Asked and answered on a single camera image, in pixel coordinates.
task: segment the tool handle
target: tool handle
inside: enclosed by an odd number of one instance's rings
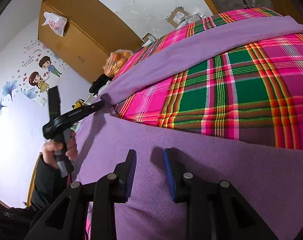
[[[57,161],[60,170],[60,175],[62,178],[66,177],[68,174],[74,171],[74,167],[72,166],[71,161],[66,156],[66,152],[67,152],[67,145],[65,140],[66,137],[70,138],[70,129],[65,130],[64,133],[59,133],[54,137],[54,140],[56,142],[60,142],[63,144],[62,150],[55,151],[55,160]]]

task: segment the plastic bag of oranges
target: plastic bag of oranges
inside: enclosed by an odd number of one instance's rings
[[[132,55],[133,52],[131,50],[119,49],[112,52],[106,60],[106,65],[103,66],[105,75],[114,77]]]

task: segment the blue shirt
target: blue shirt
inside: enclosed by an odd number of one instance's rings
[[[55,68],[54,65],[50,65],[50,66],[48,67],[48,70],[49,70],[51,73],[53,73],[53,72],[56,70],[56,68]]]

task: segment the white shipping label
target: white shipping label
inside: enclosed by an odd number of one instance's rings
[[[180,24],[180,21],[184,18],[184,14],[182,12],[177,12],[175,17],[173,18],[173,21],[177,24]]]

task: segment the wooden cabinet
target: wooden cabinet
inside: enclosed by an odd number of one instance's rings
[[[63,37],[45,22],[44,11],[67,18]],[[110,53],[136,52],[142,40],[99,0],[43,0],[38,39],[90,83],[103,73]]]

